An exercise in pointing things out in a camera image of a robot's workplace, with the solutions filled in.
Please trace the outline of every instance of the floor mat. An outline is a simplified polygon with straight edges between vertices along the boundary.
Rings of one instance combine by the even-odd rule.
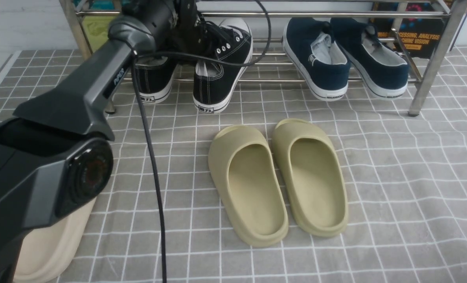
[[[75,50],[21,52],[0,86],[0,121],[82,61]],[[180,75],[191,77],[193,68]],[[293,79],[298,72],[288,65],[244,74],[260,76]],[[127,83],[114,96],[117,113],[107,116],[116,136],[113,176],[70,267],[52,282],[160,278],[158,210],[133,93]],[[408,118],[414,94],[409,86],[401,99],[382,101],[351,83],[345,98],[327,103],[305,84],[239,84],[225,111],[207,115],[197,112],[192,85],[175,83],[165,103],[146,106],[165,199],[169,282],[467,283],[467,46],[446,57],[421,115]],[[340,236],[323,239],[302,231],[290,215],[280,244],[252,249],[226,217],[207,152],[229,125],[251,125],[270,139],[284,118],[312,121],[330,136],[350,220]]]

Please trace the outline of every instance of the sneaker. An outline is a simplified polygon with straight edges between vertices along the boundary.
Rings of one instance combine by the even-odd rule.
[[[157,104],[169,97],[177,66],[175,59],[167,57],[149,59],[136,64],[139,78],[137,83],[144,104]]]
[[[345,95],[351,63],[328,22],[292,18],[284,29],[282,46],[317,99],[335,101]]]
[[[353,18],[332,18],[335,38],[363,78],[368,92],[381,99],[401,97],[408,81],[408,64],[383,45],[372,24]]]
[[[210,58],[229,63],[248,63],[253,55],[251,30],[241,18],[227,18],[219,26],[202,22],[211,41]],[[198,61],[195,66],[193,101],[203,113],[223,111],[246,67]]]

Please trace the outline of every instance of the slide sandal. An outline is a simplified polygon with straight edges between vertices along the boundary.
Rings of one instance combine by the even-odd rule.
[[[304,120],[285,119],[276,125],[272,145],[296,223],[321,237],[345,230],[348,209],[344,179],[325,132]]]
[[[289,223],[268,143],[257,129],[227,127],[211,143],[209,168],[233,229],[248,245],[273,245]]]
[[[47,228],[31,231],[22,243],[15,270],[16,283],[44,283],[70,265],[96,199]]]

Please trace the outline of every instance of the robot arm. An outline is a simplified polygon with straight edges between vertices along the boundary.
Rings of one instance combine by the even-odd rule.
[[[135,0],[97,52],[51,91],[0,123],[0,283],[12,282],[22,240],[96,197],[113,168],[103,110],[135,55],[169,36],[182,51],[205,50],[194,0]]]

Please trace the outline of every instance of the shoe rack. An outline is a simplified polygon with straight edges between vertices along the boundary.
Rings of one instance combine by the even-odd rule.
[[[90,43],[86,38],[84,27],[81,22],[85,16],[116,16],[121,10],[121,0],[112,0],[114,10],[95,10],[89,9],[89,2],[92,0],[82,0],[77,7],[74,6],[72,0],[59,0],[63,8],[64,14],[70,25],[73,36],[78,44],[79,50],[84,58],[92,55]],[[325,0],[313,0],[314,2],[325,2]],[[368,0],[338,0],[338,2],[370,2]],[[269,12],[271,18],[293,18],[293,17],[313,17],[313,18],[332,18],[332,17],[349,17],[349,18],[394,18],[390,38],[383,38],[381,41],[394,44],[400,50],[399,54],[406,60],[410,66],[410,77],[408,82],[414,84],[417,92],[412,100],[408,116],[418,116],[424,101],[426,100],[429,90],[433,85],[441,63],[445,58],[445,54],[451,48],[454,42],[454,36],[458,32],[460,23],[467,15],[467,0],[455,0],[452,8],[449,9],[443,0],[380,0],[379,2],[399,2],[397,11],[292,11],[292,12]],[[409,2],[425,2],[430,3],[435,11],[405,11]],[[241,18],[264,18],[262,12],[257,11],[207,11],[202,13],[206,18],[214,17],[241,17]],[[403,18],[438,18],[445,23],[445,28],[440,37],[440,42],[437,44],[433,55],[429,59],[424,74],[421,74],[417,69],[413,59],[406,50],[398,31]],[[256,43],[264,43],[267,39],[254,39]],[[274,42],[280,42],[280,39],[273,39]],[[284,56],[284,53],[267,52],[267,56]],[[261,65],[284,65],[291,63],[277,62],[259,62]],[[192,78],[180,77],[176,79],[178,82],[192,82]],[[350,77],[349,82],[361,82],[359,77]],[[240,79],[239,83],[305,83],[303,79]],[[106,112],[114,113],[115,107],[110,103],[106,108]]]

